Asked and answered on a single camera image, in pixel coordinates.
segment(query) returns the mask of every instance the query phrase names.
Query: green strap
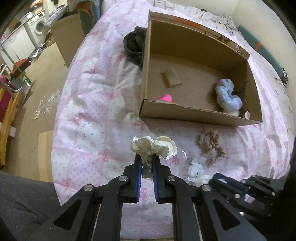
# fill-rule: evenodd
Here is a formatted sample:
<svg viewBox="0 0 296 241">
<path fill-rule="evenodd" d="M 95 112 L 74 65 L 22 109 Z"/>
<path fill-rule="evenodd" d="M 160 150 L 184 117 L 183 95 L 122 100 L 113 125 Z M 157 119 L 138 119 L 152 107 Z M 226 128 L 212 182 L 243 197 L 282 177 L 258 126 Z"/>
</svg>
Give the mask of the green strap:
<svg viewBox="0 0 296 241">
<path fill-rule="evenodd" d="M 13 65 L 26 77 L 27 82 L 31 85 L 32 82 L 31 80 L 25 75 L 25 73 L 15 64 L 15 62 L 12 60 L 12 58 L 9 56 L 9 54 L 7 53 L 7 51 L 2 47 L 2 51 L 6 54 L 6 56 L 9 58 L 9 60 L 13 63 Z"/>
</svg>

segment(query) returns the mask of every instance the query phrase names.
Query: white cabinet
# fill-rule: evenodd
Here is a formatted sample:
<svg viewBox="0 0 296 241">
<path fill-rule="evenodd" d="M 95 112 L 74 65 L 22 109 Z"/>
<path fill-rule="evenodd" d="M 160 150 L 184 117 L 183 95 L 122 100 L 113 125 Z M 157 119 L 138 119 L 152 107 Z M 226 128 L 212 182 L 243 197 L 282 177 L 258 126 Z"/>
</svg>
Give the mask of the white cabinet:
<svg viewBox="0 0 296 241">
<path fill-rule="evenodd" d="M 28 58 L 35 50 L 35 47 L 23 25 L 20 26 L 8 39 L 19 59 Z"/>
<path fill-rule="evenodd" d="M 19 58 L 17 57 L 17 55 L 15 54 L 14 50 L 11 47 L 10 41 L 6 40 L 6 41 L 4 41 L 4 43 L 2 43 L 2 45 L 14 62 L 19 61 Z M 10 70 L 12 70 L 13 63 L 9 60 L 9 58 L 6 56 L 6 54 L 2 51 L 2 48 L 0 48 L 0 52 L 1 52 L 2 58 L 4 59 L 5 63 L 7 64 L 8 68 Z"/>
<path fill-rule="evenodd" d="M 23 25 L 16 29 L 2 43 L 2 45 L 14 62 L 17 62 L 24 58 L 28 58 L 30 54 L 35 50 L 35 47 Z M 3 57 L 7 66 L 12 70 L 13 63 L 9 60 L 9 58 L 2 50 L 1 56 Z"/>
</svg>

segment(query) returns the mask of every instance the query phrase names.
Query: plastic bag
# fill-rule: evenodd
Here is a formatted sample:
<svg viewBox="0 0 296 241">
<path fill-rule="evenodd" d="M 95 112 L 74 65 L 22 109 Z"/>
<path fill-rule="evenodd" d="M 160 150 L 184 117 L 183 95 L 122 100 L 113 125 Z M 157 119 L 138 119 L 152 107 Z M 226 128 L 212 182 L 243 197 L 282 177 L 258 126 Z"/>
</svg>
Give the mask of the plastic bag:
<svg viewBox="0 0 296 241">
<path fill-rule="evenodd" d="M 185 182 L 200 187 L 203 184 L 207 184 L 212 178 L 210 175 L 206 175 L 203 170 L 207 158 L 202 156 L 195 156 L 192 161 L 188 161 L 186 153 L 182 151 L 186 161 L 183 162 L 183 166 L 179 171 L 179 177 Z"/>
<path fill-rule="evenodd" d="M 44 37 L 46 37 L 46 35 L 48 34 L 49 29 L 54 25 L 54 23 L 56 21 L 58 21 L 67 11 L 68 11 L 69 7 L 67 6 L 63 6 L 59 9 L 57 9 L 46 21 L 43 31 L 42 31 L 42 35 Z"/>
</svg>

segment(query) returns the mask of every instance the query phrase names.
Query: fuzzy blue cloth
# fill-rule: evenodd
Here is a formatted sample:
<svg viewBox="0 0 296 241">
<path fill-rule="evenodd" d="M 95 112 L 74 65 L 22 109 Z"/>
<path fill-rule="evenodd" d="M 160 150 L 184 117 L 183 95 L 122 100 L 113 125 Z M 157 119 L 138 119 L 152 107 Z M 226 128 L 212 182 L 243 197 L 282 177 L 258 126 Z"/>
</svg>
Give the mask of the fuzzy blue cloth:
<svg viewBox="0 0 296 241">
<path fill-rule="evenodd" d="M 232 95 L 233 88 L 234 84 L 230 79 L 221 79 L 216 86 L 217 102 L 224 113 L 238 112 L 242 108 L 242 100 L 237 95 Z"/>
</svg>

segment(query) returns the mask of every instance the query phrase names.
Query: box flap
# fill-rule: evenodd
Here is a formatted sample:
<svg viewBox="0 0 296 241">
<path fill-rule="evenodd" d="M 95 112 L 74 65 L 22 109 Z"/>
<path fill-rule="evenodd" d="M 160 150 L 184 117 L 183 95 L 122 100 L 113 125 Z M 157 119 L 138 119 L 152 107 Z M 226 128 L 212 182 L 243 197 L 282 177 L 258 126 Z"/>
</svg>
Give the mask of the box flap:
<svg viewBox="0 0 296 241">
<path fill-rule="evenodd" d="M 155 20 L 155 21 L 166 22 L 166 23 L 173 23 L 173 24 L 177 24 L 179 26 L 190 28 L 195 31 L 199 31 L 203 34 L 206 34 L 206 35 L 208 35 L 212 38 L 215 38 L 215 39 L 221 41 L 222 43 L 228 45 L 229 47 L 234 49 L 237 53 L 242 55 L 245 59 L 249 59 L 249 57 L 250 57 L 250 54 L 243 47 L 239 46 L 238 44 L 236 44 L 235 42 L 233 42 L 229 38 L 223 36 L 222 34 L 216 32 L 206 26 L 203 26 L 199 23 L 190 21 L 188 19 L 176 17 L 173 15 L 159 13 L 159 12 L 152 12 L 152 11 L 149 11 L 148 21 L 149 20 Z"/>
<path fill-rule="evenodd" d="M 234 117 L 221 112 L 186 107 L 175 103 L 163 103 L 144 99 L 139 116 L 179 121 L 194 121 L 224 126 L 246 126 L 260 121 Z"/>
</svg>

